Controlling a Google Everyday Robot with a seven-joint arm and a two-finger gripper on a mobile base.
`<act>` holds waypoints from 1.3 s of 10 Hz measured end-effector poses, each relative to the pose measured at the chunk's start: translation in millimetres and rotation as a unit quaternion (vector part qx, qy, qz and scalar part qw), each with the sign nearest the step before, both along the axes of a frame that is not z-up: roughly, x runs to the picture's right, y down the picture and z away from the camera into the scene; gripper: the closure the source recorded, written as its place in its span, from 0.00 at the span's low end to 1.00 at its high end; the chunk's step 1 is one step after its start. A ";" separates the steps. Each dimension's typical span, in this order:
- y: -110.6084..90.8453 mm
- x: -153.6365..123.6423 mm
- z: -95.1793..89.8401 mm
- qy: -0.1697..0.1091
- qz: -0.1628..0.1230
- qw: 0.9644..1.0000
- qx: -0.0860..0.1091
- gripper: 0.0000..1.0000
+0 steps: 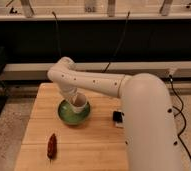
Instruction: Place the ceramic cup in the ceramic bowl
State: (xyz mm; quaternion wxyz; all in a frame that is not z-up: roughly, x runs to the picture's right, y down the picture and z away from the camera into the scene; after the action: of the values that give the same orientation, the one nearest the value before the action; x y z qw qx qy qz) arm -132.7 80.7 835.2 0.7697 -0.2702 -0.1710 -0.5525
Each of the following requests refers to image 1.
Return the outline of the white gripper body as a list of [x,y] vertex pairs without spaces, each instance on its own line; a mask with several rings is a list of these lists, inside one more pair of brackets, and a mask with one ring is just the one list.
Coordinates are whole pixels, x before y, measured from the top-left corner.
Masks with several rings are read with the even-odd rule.
[[59,86],[61,95],[68,101],[73,103],[77,98],[77,88],[69,84]]

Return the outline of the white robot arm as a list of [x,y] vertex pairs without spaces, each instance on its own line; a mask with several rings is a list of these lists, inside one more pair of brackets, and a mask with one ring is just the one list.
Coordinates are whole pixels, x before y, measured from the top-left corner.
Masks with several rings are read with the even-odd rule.
[[69,57],[47,72],[67,100],[79,88],[121,100],[129,171],[183,171],[169,90],[155,75],[80,72]]

